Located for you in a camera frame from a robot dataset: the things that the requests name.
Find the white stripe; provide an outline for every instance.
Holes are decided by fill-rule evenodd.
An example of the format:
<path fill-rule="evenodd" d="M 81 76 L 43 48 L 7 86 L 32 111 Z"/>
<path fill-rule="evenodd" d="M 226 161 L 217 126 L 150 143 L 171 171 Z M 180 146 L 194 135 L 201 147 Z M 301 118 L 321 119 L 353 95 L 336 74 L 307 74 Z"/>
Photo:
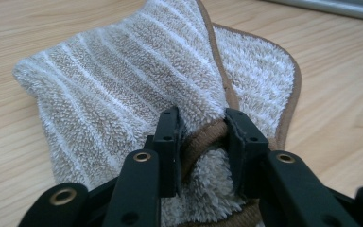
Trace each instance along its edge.
<path fill-rule="evenodd" d="M 105 37 L 103 36 L 102 34 L 102 29 L 101 28 L 98 28 L 97 29 L 97 33 L 99 35 L 99 38 L 101 40 L 101 42 L 106 46 L 108 47 L 113 53 L 115 56 L 119 56 L 118 58 L 121 59 L 133 72 L 135 72 L 135 75 L 138 76 L 138 78 L 141 80 L 141 81 L 145 81 L 149 87 L 153 88 L 154 91 L 156 91 L 157 93 L 161 94 L 162 97 L 168 101 L 168 102 L 171 102 L 170 99 L 168 99 L 168 94 L 165 94 L 160 88 L 158 88 L 158 86 L 154 83 L 155 81 L 149 77 L 147 77 L 146 73 L 144 71 L 142 71 L 141 69 L 137 68 L 134 64 L 132 64 L 128 58 L 126 58 L 122 53 L 120 53 L 119 51 L 117 51 L 116 48 L 113 47 L 113 45 L 111 44 L 108 44 L 108 42 L 106 41 Z"/>
<path fill-rule="evenodd" d="M 184 7 L 190 12 L 192 18 L 194 18 L 197 22 L 199 22 L 199 24 L 203 24 L 203 25 L 205 24 L 205 22 L 202 18 L 202 14 L 199 10 L 199 6 L 196 1 L 175 1 L 175 2 L 183 4 Z M 197 9 L 198 11 L 194 11 L 194 9 L 191 8 L 192 6 L 189 3 L 195 4 L 194 9 Z"/>
<path fill-rule="evenodd" d="M 71 81 L 70 79 L 68 79 L 67 77 L 65 77 L 63 75 L 63 73 L 55 67 L 55 65 L 53 64 L 53 62 L 49 59 L 49 57 L 46 55 L 45 52 L 42 53 L 43 55 L 43 59 L 44 59 L 44 62 L 48 64 L 48 66 L 55 71 L 55 73 L 59 76 L 61 76 L 63 79 L 67 80 L 68 82 L 70 83 L 74 83 L 73 81 Z M 35 67 L 38 67 L 39 70 L 42 70 L 44 71 L 45 73 L 46 70 L 43 69 L 41 66 L 37 65 L 37 64 L 34 64 L 34 68 Z M 93 137 L 94 138 L 99 138 L 100 136 L 97 136 L 97 133 L 94 129 L 91 128 L 91 125 L 87 124 L 86 122 L 87 119 L 84 117 L 83 115 L 83 111 L 79 108 L 78 104 L 77 104 L 77 101 L 75 99 L 73 99 L 72 96 L 70 96 L 71 92 L 70 90 L 67 89 L 66 85 L 59 79 L 59 78 L 56 78 L 56 77 L 50 77 L 52 78 L 53 80 L 56 81 L 56 83 L 61 87 L 61 89 L 63 90 L 63 93 L 64 95 L 66 96 L 67 100 L 70 101 L 71 105 L 74 107 L 75 109 L 75 113 L 76 115 L 78 116 L 78 119 L 79 119 L 79 122 L 83 122 L 85 124 L 85 126 L 89 129 L 89 131 L 93 131 Z M 110 164 L 112 164 L 112 168 L 115 168 L 118 166 L 118 163 L 115 161 L 114 157 L 112 157 L 112 160 L 109 160 L 107 159 L 107 161 L 110 162 Z"/>
<path fill-rule="evenodd" d="M 173 8 L 173 6 L 167 4 L 166 2 L 160 1 L 159 4 L 163 5 L 164 7 L 168 8 L 174 15 L 176 15 L 177 17 L 179 17 L 181 19 L 181 22 L 186 23 L 188 25 L 188 27 L 190 28 L 190 30 L 192 30 L 194 33 L 196 33 L 196 36 L 199 37 L 199 39 L 202 42 L 205 42 L 205 37 L 202 36 L 202 33 L 199 32 L 196 27 L 194 25 L 191 24 L 191 22 L 189 20 L 185 19 L 185 15 L 181 15 L 177 10 L 175 10 L 175 8 Z"/>
<path fill-rule="evenodd" d="M 31 68 L 34 68 L 34 69 L 38 68 L 38 70 L 42 70 L 43 72 L 45 72 L 47 74 L 47 72 L 44 69 L 42 69 L 39 65 L 33 63 L 32 61 L 29 61 L 29 66 Z M 60 82 L 57 79 L 55 79 L 55 77 L 51 77 L 51 78 L 53 80 L 55 80 L 58 84 L 60 84 Z M 46 116 L 46 114 L 45 114 L 44 111 L 40 111 L 40 117 L 41 117 L 42 121 L 45 123 L 46 127 L 48 128 L 47 130 L 48 131 L 51 131 L 52 134 L 54 134 L 55 137 L 57 138 L 58 143 L 56 143 L 56 144 L 59 147 L 61 147 L 61 150 L 63 150 L 63 153 L 67 157 L 69 157 L 69 159 L 75 164 L 75 166 L 77 167 L 77 169 L 81 172 L 81 175 L 82 175 L 82 177 L 84 178 L 84 181 L 85 181 L 83 183 L 86 183 L 86 186 L 89 187 L 89 188 L 91 188 L 91 186 L 90 186 L 90 181 L 91 180 L 90 180 L 89 176 L 84 171 L 83 167 L 80 168 L 80 166 L 82 166 L 82 165 L 78 161 L 78 158 L 75 157 L 75 155 L 72 152 L 70 152 L 68 143 L 66 142 L 65 139 L 63 139 L 63 137 L 61 136 L 61 134 L 57 131 L 57 129 L 55 128 L 55 124 L 51 121 L 51 119 L 48 116 Z"/>
<path fill-rule="evenodd" d="M 112 72 L 111 70 L 108 69 L 108 67 L 103 64 L 103 63 L 100 63 L 98 62 L 98 60 L 96 59 L 95 55 L 93 55 L 89 49 L 89 46 L 85 43 L 84 41 L 84 37 L 82 37 L 80 34 L 77 35 L 77 38 L 79 39 L 80 41 L 80 44 L 84 47 L 84 49 L 87 51 L 87 53 L 91 56 L 91 59 L 93 60 L 94 64 L 97 65 L 99 68 L 101 68 L 104 72 L 105 72 L 105 76 L 107 75 L 112 75 Z M 120 85 L 123 86 L 123 88 L 125 88 L 129 93 L 133 93 L 137 96 L 138 100 L 142 103 L 144 103 L 148 109 L 154 113 L 154 115 L 159 115 L 159 111 L 156 110 L 149 102 L 145 101 L 139 93 L 136 93 L 135 91 L 131 90 L 131 88 L 125 84 L 122 80 L 120 79 L 117 79 L 116 77 L 106 77 L 108 79 L 113 79 L 115 80 L 117 83 L 119 83 Z"/>
<path fill-rule="evenodd" d="M 197 52 L 196 49 L 194 49 L 191 45 L 189 45 L 185 39 L 183 39 L 181 36 L 179 36 L 178 34 L 176 34 L 175 32 L 167 29 L 167 27 L 160 21 L 158 21 L 156 18 L 144 14 L 143 12 L 140 13 L 140 15 L 142 17 L 145 17 L 146 19 L 148 19 L 149 21 L 153 22 L 155 25 L 157 25 L 163 32 L 169 34 L 169 36 L 174 39 L 177 43 L 179 43 L 183 48 L 187 49 L 189 53 L 193 54 L 194 58 L 196 58 L 196 60 L 199 60 L 199 62 L 201 62 L 211 73 L 212 75 L 216 75 L 216 72 L 214 70 L 214 67 L 212 67 L 211 63 L 209 63 L 208 59 L 205 58 L 206 56 L 202 56 L 200 55 L 199 52 Z"/>
<path fill-rule="evenodd" d="M 91 75 L 86 72 L 78 63 L 77 63 L 77 60 L 75 59 L 75 57 L 72 55 L 71 53 L 71 50 L 66 46 L 65 43 L 61 43 L 59 45 L 59 47 L 61 47 L 61 49 L 67 54 L 67 56 L 70 57 L 70 59 L 72 60 L 72 62 L 77 66 L 78 70 L 80 70 L 83 75 L 85 76 L 85 78 L 87 78 L 89 81 L 91 81 L 96 87 L 98 87 L 101 91 L 103 90 L 103 87 L 100 83 L 98 83 L 96 80 L 94 80 Z M 51 65 L 51 67 L 54 67 L 52 64 L 51 64 L 51 61 L 50 59 L 46 58 L 48 64 Z M 70 80 L 68 77 L 66 77 L 63 73 L 61 73 L 62 77 L 66 80 Z M 77 111 L 78 113 L 78 116 L 81 116 L 80 119 L 83 119 L 82 122 L 85 122 L 86 123 L 86 126 L 88 127 L 88 129 L 90 130 L 90 132 L 92 133 L 93 137 L 94 138 L 97 138 L 98 141 L 104 141 L 103 140 L 103 137 L 102 135 L 100 135 L 98 133 L 98 131 L 96 130 L 95 127 L 92 127 L 90 124 L 88 124 L 87 122 L 87 119 L 83 116 L 83 111 L 78 107 L 78 104 L 77 104 L 77 100 L 75 99 L 75 101 L 72 101 L 72 105 L 75 107 L 75 110 Z M 103 151 L 105 152 L 105 155 L 108 157 L 107 158 L 107 161 L 109 162 L 110 166 L 112 167 L 115 167 L 118 165 L 118 163 L 115 161 L 114 157 L 111 156 L 111 154 L 109 153 L 109 150 L 108 148 L 106 148 L 105 146 L 105 143 L 96 143 L 99 147 L 100 147 L 100 151 Z"/>
<path fill-rule="evenodd" d="M 103 95 L 108 97 L 113 105 L 116 105 L 118 108 L 123 109 L 125 112 L 129 113 L 129 114 L 133 114 L 133 112 L 131 112 L 129 110 L 128 107 L 126 107 L 125 105 L 123 105 L 123 103 L 119 102 L 119 100 L 113 98 L 112 96 L 110 96 L 107 92 L 106 89 L 102 86 L 102 84 L 97 81 L 94 77 L 91 76 L 91 74 L 86 71 L 83 67 L 81 67 L 78 63 L 78 60 L 75 58 L 75 56 L 72 54 L 72 51 L 70 50 L 70 48 L 65 44 L 65 43 L 61 43 L 60 44 L 61 49 L 67 54 L 67 56 L 70 57 L 70 59 L 72 60 L 72 62 L 75 64 L 75 66 L 78 68 L 78 70 L 84 75 L 84 77 L 86 79 L 88 79 L 90 82 L 93 83 L 93 85 L 95 86 L 95 88 L 98 89 L 98 91 Z M 137 117 L 138 120 L 140 121 L 141 124 L 144 124 L 145 121 L 142 120 L 141 118 Z"/>
<path fill-rule="evenodd" d="M 175 67 L 173 67 L 173 65 L 171 64 L 171 62 L 169 62 L 166 58 L 162 57 L 158 52 L 156 52 L 155 50 L 153 50 L 149 45 L 144 44 L 141 40 L 139 40 L 137 37 L 135 37 L 135 35 L 130 32 L 129 29 L 124 27 L 124 24 L 122 24 L 121 26 L 119 25 L 119 31 L 122 31 L 125 34 L 129 35 L 129 38 L 132 39 L 133 41 L 135 41 L 142 49 L 145 49 L 146 52 L 150 53 L 158 62 L 161 62 L 162 65 L 166 66 L 175 76 L 177 79 L 180 79 L 181 81 L 185 81 L 186 83 L 188 83 L 194 90 L 196 91 L 200 91 L 201 89 L 195 84 L 195 82 L 193 80 L 191 80 L 190 78 L 187 78 L 185 75 L 183 75 L 182 73 L 179 72 L 178 69 L 176 69 Z M 176 94 L 179 95 L 179 97 L 185 97 L 184 94 L 179 93 L 179 90 L 174 91 Z M 204 93 L 207 96 L 204 96 L 203 98 L 206 100 L 211 100 L 211 97 L 208 96 L 209 94 Z"/>

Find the terry cloth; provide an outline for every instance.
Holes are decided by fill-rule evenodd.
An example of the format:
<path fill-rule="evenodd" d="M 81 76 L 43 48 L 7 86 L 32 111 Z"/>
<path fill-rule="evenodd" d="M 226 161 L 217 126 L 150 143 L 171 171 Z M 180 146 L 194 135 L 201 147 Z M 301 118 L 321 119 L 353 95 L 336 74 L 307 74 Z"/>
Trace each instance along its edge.
<path fill-rule="evenodd" d="M 160 112 L 186 126 L 179 197 L 162 199 L 162 226 L 254 226 L 256 201 L 233 193 L 225 109 L 246 113 L 283 149 L 300 91 L 280 46 L 214 25 L 199 0 L 148 0 L 119 23 L 79 33 L 19 61 L 14 77 L 36 97 L 57 183 L 90 190 L 116 177 L 153 134 Z"/>

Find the beige towel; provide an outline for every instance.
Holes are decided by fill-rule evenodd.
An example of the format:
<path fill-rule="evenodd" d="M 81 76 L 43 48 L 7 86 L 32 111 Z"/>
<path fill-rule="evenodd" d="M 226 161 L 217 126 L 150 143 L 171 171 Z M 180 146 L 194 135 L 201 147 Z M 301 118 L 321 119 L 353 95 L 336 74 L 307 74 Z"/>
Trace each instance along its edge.
<path fill-rule="evenodd" d="M 283 148 L 300 92 L 278 45 L 213 25 L 200 1 L 148 0 L 123 21 L 82 32 L 21 60 L 13 75 L 37 98 L 57 183 L 93 189 L 178 106 L 186 130 L 181 196 L 162 199 L 162 225 L 255 225 L 256 205 L 233 194 L 225 108 L 245 112 Z"/>

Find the wooden surface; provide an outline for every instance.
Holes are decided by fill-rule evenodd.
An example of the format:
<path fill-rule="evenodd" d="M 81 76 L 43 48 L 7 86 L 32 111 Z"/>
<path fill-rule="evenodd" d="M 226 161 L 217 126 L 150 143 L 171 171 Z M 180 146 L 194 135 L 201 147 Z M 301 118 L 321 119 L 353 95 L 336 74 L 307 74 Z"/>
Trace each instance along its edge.
<path fill-rule="evenodd" d="M 249 0 L 205 0 L 212 20 L 281 45 L 302 70 L 286 150 L 328 186 L 363 185 L 363 21 Z M 54 185 L 36 101 L 13 65 L 73 34 L 119 21 L 143 1 L 0 0 L 0 226 L 16 226 Z"/>

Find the folded towel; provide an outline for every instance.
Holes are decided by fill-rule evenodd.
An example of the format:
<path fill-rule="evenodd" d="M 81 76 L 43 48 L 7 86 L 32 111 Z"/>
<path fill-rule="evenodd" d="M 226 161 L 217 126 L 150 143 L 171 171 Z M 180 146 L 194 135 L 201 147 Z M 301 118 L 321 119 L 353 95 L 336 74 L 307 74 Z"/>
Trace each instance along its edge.
<path fill-rule="evenodd" d="M 148 0 L 119 23 L 85 31 L 19 61 L 37 98 L 57 183 L 94 189 L 177 106 L 185 123 L 181 195 L 162 199 L 162 225 L 254 226 L 256 202 L 233 193 L 225 108 L 246 113 L 284 148 L 300 71 L 280 46 L 214 25 L 199 0 Z"/>

